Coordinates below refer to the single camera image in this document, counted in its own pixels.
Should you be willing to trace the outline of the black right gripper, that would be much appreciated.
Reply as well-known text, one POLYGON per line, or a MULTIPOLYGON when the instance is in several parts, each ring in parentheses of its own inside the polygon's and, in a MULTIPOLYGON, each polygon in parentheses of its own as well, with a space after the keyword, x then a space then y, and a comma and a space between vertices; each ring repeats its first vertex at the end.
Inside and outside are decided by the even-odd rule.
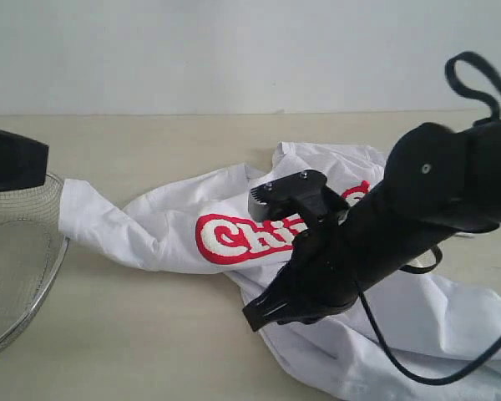
POLYGON ((253 332, 271 323, 313 323, 346 311, 367 290, 438 244, 438 227, 394 212, 371 190, 347 214, 330 244, 297 277, 284 265, 242 312, 253 332))

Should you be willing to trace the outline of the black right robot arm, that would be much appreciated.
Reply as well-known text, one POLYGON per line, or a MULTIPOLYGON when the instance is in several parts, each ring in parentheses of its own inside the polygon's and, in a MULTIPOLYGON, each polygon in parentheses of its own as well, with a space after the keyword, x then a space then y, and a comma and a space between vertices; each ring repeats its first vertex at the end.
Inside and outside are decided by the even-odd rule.
POLYGON ((501 119, 455 133, 425 123, 392 148, 382 179, 349 205, 317 170, 250 191, 256 221, 298 215, 290 260, 243 310, 253 330, 314 323, 458 232, 501 225, 501 119))

